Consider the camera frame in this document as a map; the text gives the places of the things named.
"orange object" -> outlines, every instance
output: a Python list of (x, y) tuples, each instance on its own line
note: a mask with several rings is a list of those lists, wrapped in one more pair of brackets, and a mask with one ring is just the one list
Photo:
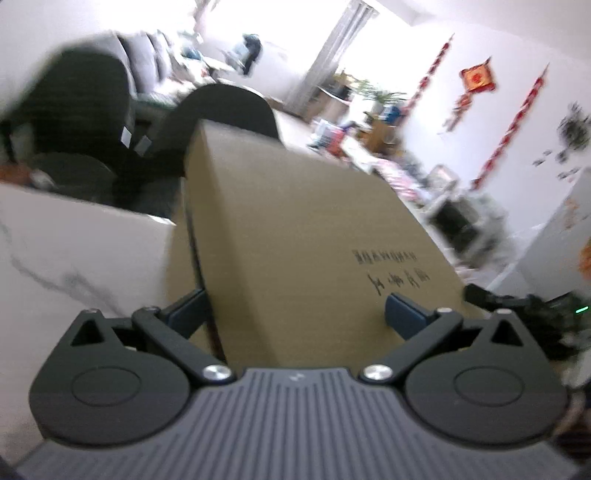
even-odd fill
[(591, 281), (591, 238), (589, 238), (587, 245), (581, 250), (579, 271), (586, 280)]
[(0, 181), (14, 185), (28, 185), (31, 179), (31, 169), (24, 165), (2, 165), (0, 166)]
[(488, 66), (490, 61), (491, 58), (489, 57), (484, 63), (460, 72), (460, 77), (462, 77), (464, 87), (468, 93), (486, 92), (496, 89), (491, 69)]

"cushion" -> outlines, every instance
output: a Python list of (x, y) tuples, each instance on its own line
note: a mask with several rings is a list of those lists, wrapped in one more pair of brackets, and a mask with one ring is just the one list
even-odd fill
[(129, 89), (131, 93), (135, 93), (135, 80), (131, 73), (131, 68), (129, 67), (129, 57), (127, 56), (127, 53), (125, 52), (125, 49), (123, 48), (123, 45), (121, 44), (121, 41), (119, 40), (117, 35), (111, 32), (107, 34), (97, 35), (95, 37), (89, 38), (81, 45), (75, 47), (75, 49), (92, 50), (101, 53), (108, 53), (120, 59), (121, 63), (125, 67), (125, 70), (127, 71)]
[(145, 33), (119, 37), (129, 57), (129, 66), (138, 93), (150, 93), (158, 85), (156, 51)]
[(167, 79), (173, 71), (170, 63), (170, 55), (168, 54), (168, 42), (166, 38), (160, 33), (148, 34), (150, 42), (156, 51), (156, 67), (158, 68), (158, 79), (162, 82)]

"white appliance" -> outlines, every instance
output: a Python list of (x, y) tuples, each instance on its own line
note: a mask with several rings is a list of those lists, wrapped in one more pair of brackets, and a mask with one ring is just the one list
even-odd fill
[(591, 297), (591, 280), (580, 270), (591, 239), (591, 167), (580, 172), (570, 194), (525, 254), (488, 289), (501, 295), (536, 294), (552, 300), (570, 291)]
[(427, 217), (458, 258), (479, 267), (501, 238), (504, 212), (486, 194), (463, 193), (454, 199), (442, 196), (437, 206), (429, 208)]

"red chinese knot decoration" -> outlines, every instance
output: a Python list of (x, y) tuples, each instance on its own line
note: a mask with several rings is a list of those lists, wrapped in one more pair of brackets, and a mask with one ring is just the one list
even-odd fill
[(489, 57), (484, 63), (460, 72), (466, 92), (458, 98), (456, 106), (452, 110), (452, 116), (443, 124), (448, 132), (455, 129), (464, 113), (472, 106), (472, 95), (474, 93), (491, 92), (496, 89), (491, 68), (489, 67), (490, 62), (491, 58)]
[(417, 91), (415, 92), (415, 94), (412, 96), (412, 98), (408, 101), (408, 104), (403, 109), (404, 117), (402, 118), (400, 124), (402, 124), (406, 121), (410, 112), (414, 109), (414, 107), (416, 106), (419, 99), (423, 96), (423, 92), (429, 86), (429, 83), (431, 83), (431, 77), (433, 76), (433, 74), (435, 74), (437, 67), (439, 67), (439, 64), (441, 63), (441, 61), (443, 60), (443, 57), (445, 56), (445, 53), (449, 50), (449, 47), (451, 46), (451, 43), (452, 43), (452, 39), (453, 39), (453, 35), (451, 37), (449, 37), (449, 40), (443, 45), (443, 47), (441, 48), (441, 50), (439, 52), (439, 55), (437, 55), (437, 58), (435, 59), (435, 61), (431, 65), (431, 68), (429, 68), (427, 74), (419, 82)]
[(478, 190), (480, 187), (482, 187), (482, 183), (485, 181), (487, 176), (489, 176), (491, 171), (495, 169), (496, 163), (499, 160), (499, 157), (505, 151), (506, 146), (509, 145), (511, 140), (513, 140), (515, 134), (519, 131), (519, 125), (521, 121), (525, 118), (527, 112), (530, 111), (530, 108), (534, 103), (536, 97), (538, 96), (540, 89), (544, 86), (544, 76), (546, 75), (547, 71), (548, 66), (546, 66), (542, 74), (535, 81), (534, 87), (530, 90), (527, 98), (525, 99), (525, 102), (523, 102), (523, 104), (521, 105), (519, 112), (517, 112), (517, 115), (511, 122), (511, 125), (509, 126), (507, 132), (505, 133), (503, 138), (501, 138), (499, 146), (493, 152), (491, 157), (486, 161), (477, 178), (472, 180), (472, 190)]

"sofa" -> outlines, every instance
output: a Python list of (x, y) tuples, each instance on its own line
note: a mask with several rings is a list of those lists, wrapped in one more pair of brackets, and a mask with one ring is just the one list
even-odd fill
[(200, 60), (185, 59), (162, 32), (106, 32), (74, 46), (107, 53), (127, 71), (137, 123), (159, 123), (198, 86), (212, 83)]

